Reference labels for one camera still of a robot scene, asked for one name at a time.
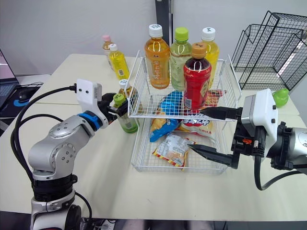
pink cap bottle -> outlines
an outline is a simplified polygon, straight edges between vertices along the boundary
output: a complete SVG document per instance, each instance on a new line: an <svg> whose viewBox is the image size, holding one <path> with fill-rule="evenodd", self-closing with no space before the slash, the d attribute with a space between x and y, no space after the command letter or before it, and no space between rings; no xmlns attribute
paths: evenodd
<svg viewBox="0 0 307 230"><path fill-rule="evenodd" d="M102 48L104 49L104 52L105 52L105 55L106 55L106 58L107 58L107 61L111 67L111 69L113 69L113 66L112 66L112 63L110 61L110 58L109 58L109 54L110 54L110 44L112 44L113 42L111 41L111 36L106 34L106 35L103 35L102 36L102 39L104 40L104 44L102 46Z"/></svg>
<svg viewBox="0 0 307 230"><path fill-rule="evenodd" d="M102 36L102 39L103 39L105 42L109 42L109 41L111 41L111 36L110 36L110 35L103 35L103 36Z"/></svg>

blue snack package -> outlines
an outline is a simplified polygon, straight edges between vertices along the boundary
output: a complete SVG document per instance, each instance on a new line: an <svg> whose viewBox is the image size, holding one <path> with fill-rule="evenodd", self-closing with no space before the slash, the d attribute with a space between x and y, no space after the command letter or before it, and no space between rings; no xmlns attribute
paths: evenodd
<svg viewBox="0 0 307 230"><path fill-rule="evenodd" d="M160 103L157 114L179 115L182 101L182 92L173 91ZM179 125L178 119L154 118L150 132L150 142L157 141L160 137L175 130Z"/></svg>
<svg viewBox="0 0 307 230"><path fill-rule="evenodd" d="M155 131L150 133L149 141L155 142L160 137L168 134L169 132L172 132L175 130L178 126L179 122L177 119L165 119L165 124L160 128L156 129Z"/></svg>

green bottle cap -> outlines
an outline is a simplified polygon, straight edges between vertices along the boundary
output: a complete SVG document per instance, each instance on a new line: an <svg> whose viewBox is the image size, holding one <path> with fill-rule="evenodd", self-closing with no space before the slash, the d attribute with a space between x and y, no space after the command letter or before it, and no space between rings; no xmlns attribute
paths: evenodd
<svg viewBox="0 0 307 230"><path fill-rule="evenodd" d="M126 98L124 97L123 94L117 93L117 94L115 94L115 95L113 96L113 100L114 100L115 104L121 105L121 104L123 104L123 102L126 100Z"/></svg>
<svg viewBox="0 0 307 230"><path fill-rule="evenodd" d="M175 30L175 39L179 42L187 41L189 38L189 31L186 27L177 27Z"/></svg>
<svg viewBox="0 0 307 230"><path fill-rule="evenodd" d="M280 108L284 106L289 99L289 90L288 89L281 89L273 93L273 98L276 103L276 107Z"/></svg>

orange tea bottle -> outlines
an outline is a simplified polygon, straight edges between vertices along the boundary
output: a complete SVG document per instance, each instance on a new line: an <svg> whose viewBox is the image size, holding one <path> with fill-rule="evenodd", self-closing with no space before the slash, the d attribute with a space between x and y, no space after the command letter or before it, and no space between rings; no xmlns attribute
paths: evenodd
<svg viewBox="0 0 307 230"><path fill-rule="evenodd" d="M149 36L144 47L149 80L156 89L165 89L169 85L169 46L162 39L162 26L150 25Z"/></svg>

orange clip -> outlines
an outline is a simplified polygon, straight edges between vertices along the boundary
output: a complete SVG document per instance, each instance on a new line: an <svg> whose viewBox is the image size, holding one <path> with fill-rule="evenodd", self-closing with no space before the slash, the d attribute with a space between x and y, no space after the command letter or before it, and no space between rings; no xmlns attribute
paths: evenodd
<svg viewBox="0 0 307 230"><path fill-rule="evenodd" d="M246 139L246 138L244 138L242 141L243 143L248 144L248 145L251 145L251 143L253 142L252 140Z"/></svg>

